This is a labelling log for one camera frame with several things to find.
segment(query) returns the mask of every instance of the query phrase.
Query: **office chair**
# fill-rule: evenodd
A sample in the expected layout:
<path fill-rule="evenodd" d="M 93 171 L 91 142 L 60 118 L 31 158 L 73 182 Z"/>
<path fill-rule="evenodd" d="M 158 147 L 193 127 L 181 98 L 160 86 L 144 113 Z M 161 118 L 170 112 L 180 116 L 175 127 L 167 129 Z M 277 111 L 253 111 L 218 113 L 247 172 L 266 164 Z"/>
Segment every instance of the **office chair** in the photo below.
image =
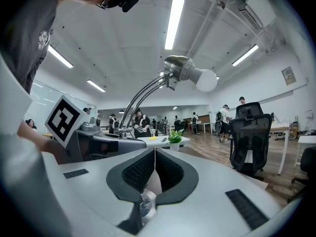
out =
<path fill-rule="evenodd" d="M 301 158 L 300 167 L 302 171 L 307 172 L 308 179 L 294 177 L 291 180 L 292 184 L 294 184 L 295 181 L 298 181 L 301 184 L 304 184 L 305 187 L 301 189 L 298 193 L 296 193 L 293 197 L 289 198 L 287 200 L 288 203 L 301 197 L 307 191 L 309 183 L 312 183 L 313 178 L 315 177 L 315 164 L 316 164 L 316 147 L 306 148 Z"/>
<path fill-rule="evenodd" d="M 259 102 L 251 102 L 251 103 L 246 103 L 246 104 L 237 106 L 235 118 L 236 119 L 244 119 L 247 116 L 252 117 L 252 116 L 262 115 L 262 114 L 263 114 L 263 111 L 261 109 L 260 103 Z M 230 155 L 232 155 L 232 153 L 233 153 L 233 138 L 232 138 L 232 136 L 230 136 L 230 141 L 231 141 Z M 266 146 L 267 153 L 268 153 L 268 148 L 269 148 L 269 141 L 267 142 L 267 146 Z"/>
<path fill-rule="evenodd" d="M 254 177 L 254 174 L 267 163 L 269 132 L 271 115 L 262 114 L 246 118 L 233 119 L 229 128 L 234 141 L 234 152 L 230 157 L 232 166 L 245 175 Z M 252 161 L 246 162 L 247 154 L 251 154 Z"/>

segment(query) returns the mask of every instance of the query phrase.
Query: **white wall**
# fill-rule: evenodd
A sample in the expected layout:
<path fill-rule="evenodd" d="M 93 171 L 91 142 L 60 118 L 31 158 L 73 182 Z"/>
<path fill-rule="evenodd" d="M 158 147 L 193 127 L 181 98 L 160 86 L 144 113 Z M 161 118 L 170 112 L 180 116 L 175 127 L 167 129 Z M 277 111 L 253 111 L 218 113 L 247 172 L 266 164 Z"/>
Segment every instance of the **white wall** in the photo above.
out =
<path fill-rule="evenodd" d="M 281 71 L 289 66 L 296 82 L 286 85 Z M 274 112 L 280 120 L 295 121 L 295 116 L 298 116 L 300 129 L 305 128 L 307 121 L 305 111 L 313 109 L 315 112 L 315 101 L 309 92 L 306 77 L 297 56 L 289 46 L 280 48 L 271 56 L 263 57 L 224 85 L 219 85 L 210 97 L 212 121 L 215 121 L 214 114 L 224 104 L 229 105 L 230 116 L 234 118 L 241 96 L 247 102 L 260 102 L 264 113 Z"/>
<path fill-rule="evenodd" d="M 98 98 L 95 98 L 90 94 L 87 94 L 83 90 L 74 87 L 57 77 L 52 76 L 45 70 L 39 69 L 36 73 L 35 80 L 40 81 L 41 83 L 46 84 L 47 86 L 52 87 L 56 90 L 62 91 L 68 95 L 74 96 L 89 104 L 93 104 L 97 106 L 98 109 L 98 104 L 100 103 Z"/>

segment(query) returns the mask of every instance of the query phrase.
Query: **gray t-shirt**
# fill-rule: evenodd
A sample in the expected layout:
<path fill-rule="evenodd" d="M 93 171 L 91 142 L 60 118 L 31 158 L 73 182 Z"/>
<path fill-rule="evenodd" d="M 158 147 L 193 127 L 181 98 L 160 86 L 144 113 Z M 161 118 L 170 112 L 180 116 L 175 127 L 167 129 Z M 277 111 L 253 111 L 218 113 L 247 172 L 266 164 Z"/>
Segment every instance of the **gray t-shirt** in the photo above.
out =
<path fill-rule="evenodd" d="M 28 93 L 47 55 L 57 5 L 58 0 L 26 0 L 0 35 L 1 54 Z"/>

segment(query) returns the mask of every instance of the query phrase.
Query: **ceiling light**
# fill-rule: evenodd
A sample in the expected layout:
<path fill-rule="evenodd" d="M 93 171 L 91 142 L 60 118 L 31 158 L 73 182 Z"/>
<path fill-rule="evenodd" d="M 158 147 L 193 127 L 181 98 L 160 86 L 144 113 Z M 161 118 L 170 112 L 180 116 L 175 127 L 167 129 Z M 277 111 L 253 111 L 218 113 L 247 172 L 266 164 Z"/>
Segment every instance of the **ceiling light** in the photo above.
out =
<path fill-rule="evenodd" d="M 237 66 L 240 62 L 242 62 L 244 59 L 246 59 L 250 54 L 252 54 L 254 51 L 256 51 L 259 47 L 257 45 L 254 45 L 252 48 L 250 48 L 245 54 L 243 54 L 238 60 L 236 60 L 233 63 L 233 66 Z"/>
<path fill-rule="evenodd" d="M 173 48 L 173 43 L 176 38 L 183 5 L 184 5 L 184 0 L 172 0 L 167 38 L 166 38 L 164 49 L 171 50 Z"/>
<path fill-rule="evenodd" d="M 46 105 L 46 104 L 43 104 L 43 103 L 40 103 L 40 102 L 36 102 L 37 104 L 40 104 L 40 105 Z"/>
<path fill-rule="evenodd" d="M 52 103 L 56 103 L 55 101 L 51 101 L 51 100 L 46 99 L 46 98 L 43 98 L 43 100 L 46 100 L 46 101 L 49 101 L 49 102 L 52 102 Z"/>
<path fill-rule="evenodd" d="M 92 86 L 96 87 L 98 90 L 102 91 L 102 92 L 105 92 L 105 90 L 101 87 L 99 87 L 98 85 L 96 85 L 93 81 L 91 80 L 88 80 L 87 81 L 89 84 L 91 84 Z"/>
<path fill-rule="evenodd" d="M 74 66 L 67 61 L 59 52 L 57 52 L 51 45 L 48 47 L 48 51 L 54 55 L 58 60 L 64 63 L 69 69 L 73 68 Z"/>
<path fill-rule="evenodd" d="M 35 82 L 33 82 L 32 84 L 34 84 L 34 85 L 36 85 L 36 86 L 38 86 L 38 87 L 40 87 L 40 88 L 43 88 L 42 85 L 39 85 L 39 84 L 37 84 L 37 83 L 35 83 Z"/>

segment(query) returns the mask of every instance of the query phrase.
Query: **white shirt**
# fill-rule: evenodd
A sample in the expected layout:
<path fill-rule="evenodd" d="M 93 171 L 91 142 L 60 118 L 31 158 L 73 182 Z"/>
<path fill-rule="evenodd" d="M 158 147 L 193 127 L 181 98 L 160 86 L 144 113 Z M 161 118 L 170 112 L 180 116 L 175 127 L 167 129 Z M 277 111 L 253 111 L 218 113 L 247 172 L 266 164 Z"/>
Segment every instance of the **white shirt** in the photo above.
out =
<path fill-rule="evenodd" d="M 228 111 L 225 108 L 222 108 L 220 110 L 220 113 L 222 114 L 222 122 L 228 124 L 228 121 L 227 121 Z"/>

